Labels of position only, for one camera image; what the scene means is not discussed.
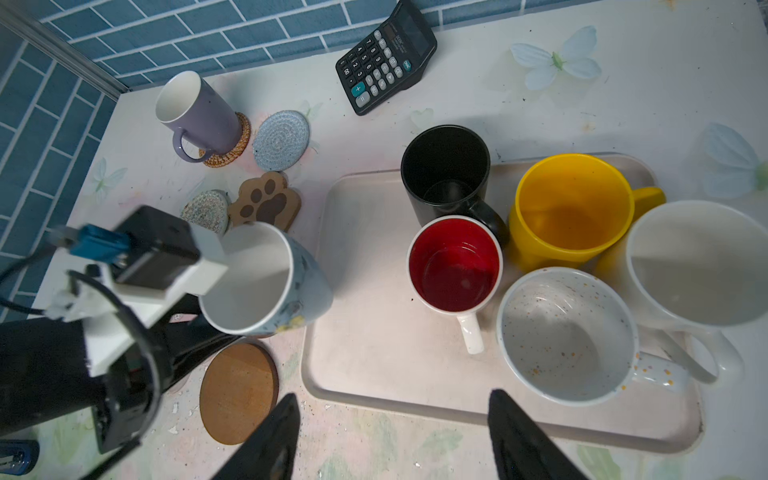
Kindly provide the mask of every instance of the black cable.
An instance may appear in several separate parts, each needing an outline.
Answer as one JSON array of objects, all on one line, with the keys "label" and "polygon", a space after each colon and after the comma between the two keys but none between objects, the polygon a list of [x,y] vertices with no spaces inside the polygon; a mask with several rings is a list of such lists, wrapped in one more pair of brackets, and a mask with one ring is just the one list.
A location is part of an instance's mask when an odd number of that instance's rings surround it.
[{"label": "black cable", "polygon": [[163,389],[160,380],[160,368],[155,355],[156,344],[152,340],[149,330],[147,330],[147,327],[145,327],[138,319],[134,311],[98,280],[74,270],[68,270],[67,275],[96,289],[114,306],[115,309],[117,309],[118,319],[139,347],[141,356],[144,357],[149,365],[150,376],[152,378],[152,398],[149,407],[147,407],[147,417],[144,419],[144,424],[132,440],[120,447],[114,455],[104,460],[97,468],[82,479],[95,480],[141,444],[141,437],[144,436],[147,430],[151,427],[154,417],[157,415],[157,411],[160,408],[160,398],[163,394]]},{"label": "black cable", "polygon": [[[2,283],[5,282],[14,273],[20,272],[27,266],[30,266],[33,263],[36,263],[46,257],[50,257],[55,253],[57,248],[58,247],[55,245],[46,243],[43,245],[43,247],[38,248],[38,250],[29,257],[22,258],[21,260],[17,260],[16,262],[12,263],[11,266],[3,271],[3,273],[0,273],[0,285],[2,285]],[[19,305],[18,303],[12,302],[11,299],[4,299],[1,296],[0,305],[8,307],[11,310],[15,310],[16,312],[27,313],[28,315],[45,315],[45,310]]]}]

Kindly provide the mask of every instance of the purple mug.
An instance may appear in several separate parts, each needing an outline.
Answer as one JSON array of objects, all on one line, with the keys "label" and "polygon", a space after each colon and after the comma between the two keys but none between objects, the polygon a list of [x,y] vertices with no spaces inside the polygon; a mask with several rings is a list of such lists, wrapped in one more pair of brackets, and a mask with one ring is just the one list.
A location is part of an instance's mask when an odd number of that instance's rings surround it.
[{"label": "purple mug", "polygon": [[[165,84],[157,97],[157,119],[174,131],[174,150],[192,163],[206,161],[211,155],[224,155],[235,148],[243,129],[227,102],[194,71],[182,71]],[[192,158],[181,147],[187,139],[205,155]]]}]

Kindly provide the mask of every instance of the blue patterned mug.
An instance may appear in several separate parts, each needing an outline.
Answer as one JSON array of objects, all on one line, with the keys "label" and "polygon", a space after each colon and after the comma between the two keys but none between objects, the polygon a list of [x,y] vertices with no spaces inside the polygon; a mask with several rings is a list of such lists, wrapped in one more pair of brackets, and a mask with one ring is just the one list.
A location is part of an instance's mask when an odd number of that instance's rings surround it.
[{"label": "blue patterned mug", "polygon": [[231,335],[305,326],[331,307],[333,291],[304,247],[273,225],[247,223],[221,239],[229,269],[200,297],[208,322]]}]

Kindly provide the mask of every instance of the mug rim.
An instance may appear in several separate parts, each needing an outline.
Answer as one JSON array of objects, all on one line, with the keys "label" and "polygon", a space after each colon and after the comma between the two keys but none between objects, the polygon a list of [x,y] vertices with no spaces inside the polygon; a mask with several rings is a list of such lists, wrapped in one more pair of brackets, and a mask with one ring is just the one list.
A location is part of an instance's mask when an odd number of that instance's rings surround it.
[{"label": "mug rim", "polygon": [[[442,222],[443,220],[451,220],[451,219],[458,219],[458,220],[467,220],[468,222],[472,222],[475,225],[482,228],[485,233],[491,237],[493,240],[493,244],[496,247],[496,253],[498,254],[498,275],[496,276],[496,282],[494,283],[493,287],[491,288],[491,291],[488,292],[488,295],[485,296],[483,300],[480,301],[477,305],[473,306],[471,309],[461,310],[458,312],[449,312],[448,310],[439,309],[438,307],[432,305],[430,302],[427,302],[424,297],[419,293],[419,291],[416,289],[416,286],[413,284],[413,279],[411,278],[411,252],[413,251],[413,246],[415,245],[416,241],[419,239],[419,237],[424,233],[428,228],[430,228],[432,225],[438,222]],[[444,217],[437,217],[431,222],[427,223],[424,227],[422,227],[419,232],[413,237],[413,240],[411,240],[411,244],[408,246],[408,255],[406,255],[406,273],[408,275],[408,283],[411,285],[411,290],[413,293],[416,294],[416,296],[419,298],[419,300],[422,301],[426,306],[428,306],[430,309],[435,310],[437,313],[442,313],[444,315],[448,316],[463,316],[463,315],[469,315],[471,313],[476,313],[482,310],[482,308],[491,300],[491,298],[496,294],[496,290],[498,290],[499,284],[502,282],[502,274],[504,271],[504,254],[502,253],[502,247],[499,244],[498,240],[496,240],[496,237],[494,234],[485,226],[482,224],[482,222],[475,220],[471,217],[465,217],[464,215],[445,215]]]},{"label": "mug rim", "polygon": [[[277,233],[277,236],[280,237],[280,240],[282,240],[283,245],[285,246],[285,248],[288,249],[288,280],[286,281],[286,284],[283,287],[283,292],[280,294],[280,298],[277,300],[277,303],[275,303],[275,306],[273,306],[272,309],[266,315],[264,315],[264,317],[262,317],[260,320],[255,322],[253,325],[245,327],[245,328],[242,328],[242,329],[231,329],[231,328],[223,327],[223,326],[219,325],[219,323],[217,323],[214,320],[212,320],[211,317],[206,312],[206,309],[205,309],[205,305],[204,305],[205,295],[201,295],[199,297],[199,304],[200,304],[200,311],[203,312],[203,315],[205,316],[206,320],[208,320],[208,323],[210,323],[212,326],[214,326],[219,331],[224,332],[224,333],[229,333],[230,335],[244,335],[244,336],[248,336],[248,335],[251,335],[252,332],[255,329],[258,329],[261,326],[264,326],[264,324],[266,324],[267,322],[269,322],[270,319],[273,318],[275,316],[275,314],[277,314],[277,311],[280,309],[280,307],[283,305],[283,303],[285,303],[286,298],[288,297],[288,292],[290,291],[290,287],[293,284],[293,275],[295,273],[295,266],[294,266],[294,260],[295,259],[293,258],[293,249],[291,248],[290,243],[288,243],[288,239],[286,238],[287,235],[282,230],[280,230],[279,228],[275,227],[271,223],[259,222],[259,221],[249,222],[249,223],[245,223],[243,225],[240,225],[237,229],[243,229],[243,231],[245,231],[246,229],[244,229],[243,227],[249,227],[249,228],[254,228],[254,227],[255,228],[260,228],[260,227],[263,227],[263,228],[267,228],[268,230],[272,230],[274,233]],[[224,239],[224,237],[226,237],[228,234],[232,233],[233,231],[234,231],[234,229],[232,229],[229,232],[225,233],[224,236],[222,237],[222,240]]]},{"label": "mug rim", "polygon": [[[195,77],[197,78],[197,95],[195,95],[195,99],[194,99],[194,100],[192,100],[192,102],[189,104],[189,106],[188,106],[188,107],[187,107],[187,108],[186,108],[186,109],[185,109],[183,112],[181,112],[181,114],[179,114],[179,115],[178,115],[178,116],[176,116],[175,118],[171,118],[170,120],[161,120],[161,119],[160,119],[160,116],[157,114],[157,109],[160,107],[160,101],[164,99],[164,94],[166,94],[166,93],[167,93],[167,88],[168,88],[168,85],[172,84],[172,83],[174,82],[174,80],[176,80],[177,78],[179,78],[181,75],[188,75],[188,74],[194,74],[194,75],[195,75]],[[175,122],[176,120],[178,120],[179,118],[182,118],[182,117],[183,117],[185,114],[187,114],[187,112],[190,110],[190,108],[192,108],[192,107],[193,107],[193,105],[194,105],[194,102],[197,100],[197,97],[199,97],[199,96],[200,96],[200,89],[201,89],[202,87],[203,87],[203,78],[200,76],[200,74],[199,74],[199,73],[197,73],[197,72],[196,72],[196,71],[194,71],[194,70],[185,70],[185,71],[180,71],[179,73],[175,74],[173,77],[171,77],[171,78],[170,78],[170,80],[169,80],[169,81],[167,81],[167,82],[165,83],[165,85],[163,85],[163,87],[160,89],[160,93],[159,93],[159,94],[157,94],[157,100],[155,101],[155,106],[154,106],[154,116],[155,116],[155,117],[156,117],[156,118],[159,120],[159,122],[160,122],[160,123],[162,123],[162,124],[169,124],[169,123],[173,123],[173,122]]]},{"label": "mug rim", "polygon": [[643,298],[646,301],[648,301],[652,306],[654,306],[655,308],[661,310],[663,313],[667,314],[668,316],[671,316],[675,320],[680,321],[687,326],[694,326],[694,327],[706,328],[706,329],[711,329],[711,328],[725,329],[731,326],[746,325],[748,323],[756,322],[757,320],[763,318],[768,312],[763,312],[761,315],[756,316],[753,319],[745,320],[741,323],[734,323],[730,325],[713,325],[711,323],[696,322],[691,319],[687,319],[684,316],[677,315],[675,312],[672,312],[667,307],[661,305],[661,303],[658,303],[658,301],[655,298],[653,298],[650,293],[648,293],[648,291],[645,289],[645,286],[643,286],[643,283],[637,277],[637,274],[634,271],[634,264],[632,263],[632,251],[634,249],[634,241],[637,238],[637,231],[640,229],[640,227],[644,223],[649,221],[648,220],[649,218],[651,218],[653,215],[658,215],[659,214],[658,212],[664,212],[664,210],[678,208],[679,206],[685,207],[688,205],[704,205],[707,207],[715,207],[715,208],[720,208],[722,210],[728,211],[731,214],[737,214],[739,217],[746,220],[747,223],[751,223],[754,227],[757,227],[757,229],[768,240],[768,229],[766,229],[763,225],[758,223],[757,220],[753,219],[749,215],[733,207],[730,207],[728,205],[719,204],[717,202],[713,202],[709,200],[678,200],[675,202],[670,202],[668,204],[661,204],[658,207],[650,209],[648,212],[646,212],[645,215],[637,219],[634,225],[632,225],[632,227],[629,229],[629,232],[627,232],[627,248],[624,251],[624,261],[627,263],[627,271],[629,272],[630,278],[632,279],[632,283],[640,291]]},{"label": "mug rim", "polygon": [[[406,157],[408,156],[408,153],[411,151],[411,148],[413,147],[413,144],[416,143],[416,141],[420,140],[424,135],[427,135],[428,133],[431,133],[434,130],[441,130],[444,128],[458,128],[459,130],[463,130],[473,137],[477,138],[477,140],[480,142],[480,145],[483,147],[483,151],[485,152],[485,175],[483,176],[482,181],[480,184],[472,190],[472,192],[468,195],[465,195],[459,200],[448,202],[448,203],[442,203],[438,204],[435,202],[430,202],[427,200],[424,200],[421,195],[416,195],[413,193],[413,190],[411,190],[411,187],[408,185],[408,182],[406,181],[406,175],[403,173],[402,166],[406,162]],[[480,135],[476,134],[474,131],[468,129],[467,127],[463,127],[461,125],[454,125],[454,124],[447,124],[447,125],[436,125],[434,127],[428,128],[424,130],[422,133],[416,135],[413,140],[411,140],[411,143],[408,144],[408,147],[406,147],[406,151],[402,153],[402,159],[400,160],[400,180],[402,181],[403,186],[406,188],[406,192],[408,192],[408,195],[418,199],[423,204],[427,204],[430,207],[447,207],[449,205],[456,205],[460,204],[463,201],[466,201],[478,194],[480,189],[482,189],[483,185],[488,183],[488,178],[491,176],[491,153],[488,151],[488,145],[485,144],[482,138],[480,138]]]},{"label": "mug rim", "polygon": [[[634,352],[632,355],[632,362],[627,367],[627,373],[624,375],[624,378],[619,382],[615,388],[613,388],[611,391],[604,393],[601,396],[598,396],[594,399],[589,400],[567,400],[567,399],[561,399],[559,397],[550,395],[548,393],[542,392],[537,386],[533,385],[531,382],[526,379],[520,370],[518,370],[517,366],[515,366],[515,363],[512,362],[511,357],[509,356],[509,353],[507,352],[507,349],[504,347],[504,336],[502,333],[502,324],[503,320],[502,317],[504,316],[504,306],[507,304],[509,299],[511,298],[512,294],[520,288],[524,283],[528,282],[530,279],[535,278],[542,273],[549,273],[549,272],[567,272],[569,274],[576,273],[579,276],[584,276],[585,278],[588,278],[590,281],[597,282],[597,285],[600,285],[601,288],[606,291],[609,295],[611,295],[611,298],[616,301],[619,305],[619,307],[624,311],[624,315],[627,317],[630,331],[632,335],[632,343],[634,344]],[[502,301],[498,305],[498,312],[496,314],[496,341],[498,342],[498,348],[502,351],[502,355],[504,356],[504,360],[506,361],[509,368],[512,369],[512,372],[515,374],[518,379],[525,384],[529,389],[531,389],[533,392],[539,394],[540,396],[551,400],[552,402],[559,403],[561,405],[565,406],[575,406],[575,407],[581,407],[581,406],[592,406],[597,405],[598,403],[605,402],[606,400],[609,400],[613,398],[614,396],[618,395],[621,386],[625,386],[629,381],[631,380],[631,377],[633,375],[634,367],[637,365],[637,354],[640,352],[640,339],[637,333],[637,322],[634,321],[634,317],[632,316],[632,312],[629,310],[629,306],[627,306],[627,303],[624,302],[624,299],[621,298],[621,295],[619,295],[616,290],[612,289],[611,286],[609,286],[607,283],[605,283],[603,280],[600,280],[594,275],[591,275],[586,272],[582,272],[581,270],[576,270],[575,268],[568,268],[566,266],[547,266],[545,268],[540,268],[538,270],[534,270],[530,273],[526,273],[525,275],[518,278],[510,287],[509,289],[504,293],[504,296],[502,297]]]},{"label": "mug rim", "polygon": [[[525,218],[523,217],[523,214],[520,211],[520,193],[521,193],[520,186],[523,184],[525,179],[528,178],[528,175],[530,175],[531,172],[533,172],[538,167],[540,167],[541,165],[543,165],[543,164],[545,164],[545,163],[547,163],[549,161],[559,160],[562,157],[574,157],[574,156],[575,157],[590,158],[592,160],[596,160],[596,161],[604,164],[605,166],[609,167],[610,168],[610,172],[613,173],[614,176],[616,176],[619,179],[620,183],[622,183],[622,185],[624,186],[624,189],[627,191],[627,198],[628,198],[628,201],[629,201],[629,204],[630,204],[630,212],[629,212],[629,215],[627,215],[627,221],[624,222],[624,226],[621,228],[621,230],[616,235],[614,235],[609,241],[607,241],[605,243],[602,243],[602,244],[600,244],[600,245],[598,245],[596,247],[585,248],[585,249],[582,249],[582,250],[571,250],[571,249],[568,249],[568,248],[557,247],[556,245],[552,245],[551,243],[549,243],[549,242],[545,241],[544,239],[540,238],[539,235],[534,233],[534,231],[531,230],[531,228],[525,222]],[[550,157],[546,157],[546,158],[544,158],[542,160],[539,160],[531,168],[529,168],[528,171],[525,172],[525,174],[522,176],[522,178],[518,182],[518,189],[515,192],[515,205],[514,205],[513,208],[514,208],[515,214],[520,219],[520,224],[522,225],[523,230],[525,230],[525,232],[528,235],[530,235],[534,240],[536,240],[536,242],[538,242],[542,246],[550,248],[550,249],[553,249],[553,250],[557,251],[558,253],[563,253],[563,254],[566,254],[566,255],[573,255],[573,254],[578,254],[578,255],[583,255],[583,254],[597,255],[598,253],[605,251],[608,247],[610,247],[614,243],[618,242],[626,234],[627,230],[629,230],[630,226],[632,225],[632,218],[634,217],[635,206],[634,206],[634,201],[632,200],[632,187],[630,186],[629,182],[624,177],[624,175],[619,171],[619,169],[617,169],[613,165],[609,164],[607,161],[603,160],[602,158],[595,157],[594,155],[589,155],[589,154],[557,154],[557,155],[552,155]]]}]

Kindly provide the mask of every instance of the tray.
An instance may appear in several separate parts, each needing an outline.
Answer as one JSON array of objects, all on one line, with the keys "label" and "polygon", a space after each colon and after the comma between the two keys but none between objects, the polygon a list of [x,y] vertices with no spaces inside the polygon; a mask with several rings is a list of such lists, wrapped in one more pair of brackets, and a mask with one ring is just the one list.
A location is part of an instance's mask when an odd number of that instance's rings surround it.
[{"label": "tray", "polygon": [[[656,184],[635,158],[594,155],[621,170],[633,188]],[[485,199],[502,217],[520,178],[538,160],[492,167]],[[704,427],[695,382],[682,395],[632,382],[613,399],[580,408],[551,402],[523,385],[495,338],[498,304],[521,276],[508,261],[498,292],[478,315],[485,351],[470,356],[458,321],[433,313],[412,294],[406,251],[418,231],[398,170],[350,175],[331,188],[317,259],[335,298],[331,310],[306,330],[301,373],[310,394],[486,425],[490,392],[503,388],[550,436],[659,454],[697,444]],[[679,339],[688,346],[687,339]],[[643,332],[641,347],[664,355]]]}]

